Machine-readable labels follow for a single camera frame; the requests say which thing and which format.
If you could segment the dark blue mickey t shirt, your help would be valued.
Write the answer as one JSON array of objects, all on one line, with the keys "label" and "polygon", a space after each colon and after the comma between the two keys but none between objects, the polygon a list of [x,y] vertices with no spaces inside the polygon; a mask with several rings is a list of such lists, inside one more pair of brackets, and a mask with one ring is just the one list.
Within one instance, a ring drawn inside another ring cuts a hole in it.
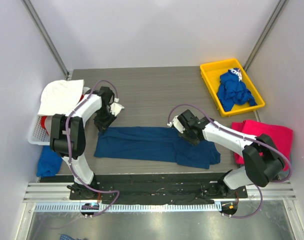
[{"label": "dark blue mickey t shirt", "polygon": [[166,127],[110,127],[98,134],[96,158],[129,159],[176,163],[208,170],[221,162],[213,142],[194,146]]}]

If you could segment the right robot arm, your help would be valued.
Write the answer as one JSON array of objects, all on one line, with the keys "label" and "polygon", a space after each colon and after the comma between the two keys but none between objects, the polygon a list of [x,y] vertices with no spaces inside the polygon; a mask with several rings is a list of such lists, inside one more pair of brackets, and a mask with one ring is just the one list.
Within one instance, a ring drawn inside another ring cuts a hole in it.
[{"label": "right robot arm", "polygon": [[189,109],[172,120],[179,136],[194,146],[202,141],[219,144],[242,156],[242,167],[226,172],[217,181],[218,193],[225,198],[236,189],[256,185],[266,187],[286,166],[270,136],[244,134],[223,126],[211,118],[199,119]]}]

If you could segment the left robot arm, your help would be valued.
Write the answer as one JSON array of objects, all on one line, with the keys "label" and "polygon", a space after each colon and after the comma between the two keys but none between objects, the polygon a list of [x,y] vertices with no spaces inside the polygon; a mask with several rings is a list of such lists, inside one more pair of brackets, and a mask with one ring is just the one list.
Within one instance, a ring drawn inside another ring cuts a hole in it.
[{"label": "left robot arm", "polygon": [[92,200],[99,195],[96,175],[85,157],[85,124],[94,117],[94,125],[103,134],[117,119],[118,103],[115,93],[108,87],[89,89],[72,110],[55,114],[51,119],[50,149],[68,165],[74,182],[68,185],[73,200]]}]

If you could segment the white t shirt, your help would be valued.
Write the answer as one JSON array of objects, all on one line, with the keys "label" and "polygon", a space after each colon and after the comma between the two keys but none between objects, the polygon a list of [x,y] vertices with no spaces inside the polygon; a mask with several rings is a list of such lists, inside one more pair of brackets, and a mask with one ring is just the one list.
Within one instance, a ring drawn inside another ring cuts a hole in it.
[{"label": "white t shirt", "polygon": [[38,116],[53,116],[71,111],[80,101],[84,80],[55,80],[46,85],[40,97]]}]

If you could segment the royal blue t shirt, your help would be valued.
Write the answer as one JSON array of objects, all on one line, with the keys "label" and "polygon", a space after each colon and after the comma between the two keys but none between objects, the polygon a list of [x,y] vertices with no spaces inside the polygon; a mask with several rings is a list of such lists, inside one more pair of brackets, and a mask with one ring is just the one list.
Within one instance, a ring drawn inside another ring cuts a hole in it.
[{"label": "royal blue t shirt", "polygon": [[230,112],[234,105],[244,105],[249,103],[251,107],[256,106],[256,100],[251,91],[243,82],[240,68],[230,68],[220,77],[220,85],[216,93],[222,108],[225,112]]}]

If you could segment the red t shirt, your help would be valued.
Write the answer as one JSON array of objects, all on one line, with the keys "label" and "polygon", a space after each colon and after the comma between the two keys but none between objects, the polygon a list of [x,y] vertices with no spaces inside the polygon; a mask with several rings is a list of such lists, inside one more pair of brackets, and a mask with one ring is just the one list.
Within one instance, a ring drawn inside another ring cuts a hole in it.
[{"label": "red t shirt", "polygon": [[51,121],[50,119],[47,120],[47,118],[49,118],[49,117],[50,117],[50,116],[42,116],[42,117],[41,117],[41,120],[40,120],[40,125],[41,125],[41,127],[42,127],[44,130],[46,130],[46,132],[47,132],[48,135],[49,135],[48,129],[49,129],[50,127],[49,127],[49,126],[46,127],[46,123],[49,122],[49,121]]}]

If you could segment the yellow plastic tray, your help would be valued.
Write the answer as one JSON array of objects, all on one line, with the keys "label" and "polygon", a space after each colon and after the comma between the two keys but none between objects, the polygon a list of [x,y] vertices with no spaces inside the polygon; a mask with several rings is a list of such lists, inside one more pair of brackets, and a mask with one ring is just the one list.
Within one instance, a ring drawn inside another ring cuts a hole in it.
[{"label": "yellow plastic tray", "polygon": [[253,112],[265,106],[236,58],[201,64],[200,74],[222,117]]}]

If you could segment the white plastic laundry basket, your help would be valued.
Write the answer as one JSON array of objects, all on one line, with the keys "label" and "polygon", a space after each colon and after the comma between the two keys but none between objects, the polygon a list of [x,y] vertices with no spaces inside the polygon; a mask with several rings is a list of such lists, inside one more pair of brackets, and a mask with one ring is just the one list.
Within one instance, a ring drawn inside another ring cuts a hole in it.
[{"label": "white plastic laundry basket", "polygon": [[[89,87],[83,86],[82,90],[82,96],[80,98],[80,101],[82,98],[86,95],[86,92],[89,91]],[[72,109],[74,110],[79,104],[80,101],[76,104],[76,106]],[[68,111],[66,113],[63,113],[63,115],[69,115],[71,111]],[[34,120],[34,125],[31,127],[29,136],[28,136],[28,142],[30,144],[34,145],[40,145],[40,146],[48,146],[50,144],[50,135],[47,134],[47,131],[41,127],[41,117],[40,115],[36,115],[35,120]]]}]

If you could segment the blue folded t shirt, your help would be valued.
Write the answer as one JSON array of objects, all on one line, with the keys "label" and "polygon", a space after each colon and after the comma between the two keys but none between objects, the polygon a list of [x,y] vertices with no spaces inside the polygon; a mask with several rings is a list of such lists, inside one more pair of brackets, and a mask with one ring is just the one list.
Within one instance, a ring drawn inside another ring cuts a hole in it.
[{"label": "blue folded t shirt", "polygon": [[54,177],[61,168],[62,158],[52,151],[49,145],[44,145],[37,163],[37,177]]}]

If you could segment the grey folded t shirt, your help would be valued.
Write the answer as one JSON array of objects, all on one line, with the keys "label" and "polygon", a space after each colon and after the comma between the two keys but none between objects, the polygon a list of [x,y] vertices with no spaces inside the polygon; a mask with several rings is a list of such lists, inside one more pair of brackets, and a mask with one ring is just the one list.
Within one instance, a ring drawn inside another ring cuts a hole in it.
[{"label": "grey folded t shirt", "polygon": [[288,169],[287,171],[282,171],[281,173],[278,174],[278,180],[280,182],[284,182],[287,181],[292,175],[292,172],[290,171],[290,169]]}]

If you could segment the checkered cloth bottom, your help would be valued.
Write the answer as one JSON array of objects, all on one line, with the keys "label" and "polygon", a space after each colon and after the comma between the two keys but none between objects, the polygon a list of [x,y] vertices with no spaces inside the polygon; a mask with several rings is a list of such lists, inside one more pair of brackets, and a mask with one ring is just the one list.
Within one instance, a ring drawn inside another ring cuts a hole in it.
[{"label": "checkered cloth bottom", "polygon": [[59,240],[87,240],[87,238],[74,238],[67,234],[60,234]]}]

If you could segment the aluminium frame post left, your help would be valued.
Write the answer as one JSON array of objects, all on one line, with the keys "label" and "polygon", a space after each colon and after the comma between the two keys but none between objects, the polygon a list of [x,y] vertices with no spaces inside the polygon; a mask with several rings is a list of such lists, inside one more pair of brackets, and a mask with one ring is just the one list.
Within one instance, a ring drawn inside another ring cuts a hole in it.
[{"label": "aluminium frame post left", "polygon": [[36,26],[37,30],[39,31],[41,37],[43,38],[48,50],[52,54],[54,60],[56,61],[58,67],[60,68],[61,72],[63,73],[64,78],[67,80],[69,78],[70,72],[67,69],[66,65],[64,64],[57,48],[55,47],[48,31],[46,30],[39,14],[37,13],[33,3],[30,0],[22,0],[22,4],[24,5],[25,9],[27,10],[28,14],[30,15],[34,25]]}]

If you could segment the aluminium frame post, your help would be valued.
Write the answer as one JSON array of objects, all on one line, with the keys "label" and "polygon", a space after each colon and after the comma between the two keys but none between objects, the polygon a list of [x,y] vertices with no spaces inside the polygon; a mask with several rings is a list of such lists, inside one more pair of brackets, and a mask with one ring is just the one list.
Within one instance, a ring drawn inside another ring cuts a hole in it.
[{"label": "aluminium frame post", "polygon": [[282,12],[284,11],[286,5],[288,4],[288,0],[278,0],[272,13],[270,14],[266,24],[264,25],[263,30],[261,31],[254,47],[252,48],[245,64],[243,65],[243,69],[248,71],[255,60],[256,56],[258,55],[260,49],[262,48],[263,44],[267,40],[269,34],[271,33],[273,27],[275,26],[276,22],[278,21],[279,17],[281,16]]},{"label": "aluminium frame post", "polygon": [[48,31],[46,30],[39,14],[37,13],[33,3],[30,0],[22,0],[22,4],[24,5],[25,9],[27,10],[28,14],[30,15],[34,25],[36,26],[37,30],[39,31],[41,37],[43,38],[48,50],[52,54],[54,60],[56,61],[58,67],[60,68],[61,72],[63,73],[64,78],[67,80],[69,78],[70,72],[67,69],[66,65],[64,64],[57,48],[55,47]]}]

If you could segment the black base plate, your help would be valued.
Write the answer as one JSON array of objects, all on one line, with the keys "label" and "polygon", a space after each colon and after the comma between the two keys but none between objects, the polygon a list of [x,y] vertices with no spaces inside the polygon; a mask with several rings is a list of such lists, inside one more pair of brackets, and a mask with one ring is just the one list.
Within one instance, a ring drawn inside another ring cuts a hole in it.
[{"label": "black base plate", "polygon": [[117,205],[197,205],[211,204],[218,199],[246,199],[245,186],[222,195],[218,189],[221,173],[178,173],[178,174],[120,174],[98,175],[97,184],[104,194],[94,199],[110,204],[119,191]]}]

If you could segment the aluminium frame post right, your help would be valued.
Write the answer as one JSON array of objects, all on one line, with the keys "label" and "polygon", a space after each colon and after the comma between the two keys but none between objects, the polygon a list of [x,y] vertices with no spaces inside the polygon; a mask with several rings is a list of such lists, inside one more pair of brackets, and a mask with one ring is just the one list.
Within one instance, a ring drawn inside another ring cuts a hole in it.
[{"label": "aluminium frame post right", "polygon": [[286,5],[288,4],[288,0],[278,0],[272,13],[270,14],[266,24],[264,25],[263,30],[261,31],[254,47],[252,48],[245,64],[243,65],[243,69],[248,71],[255,60],[256,56],[258,55],[260,49],[262,48],[263,44],[267,40],[269,34],[271,33],[273,27],[275,26],[276,22],[278,21],[279,17],[281,16],[282,12],[284,11]]}]

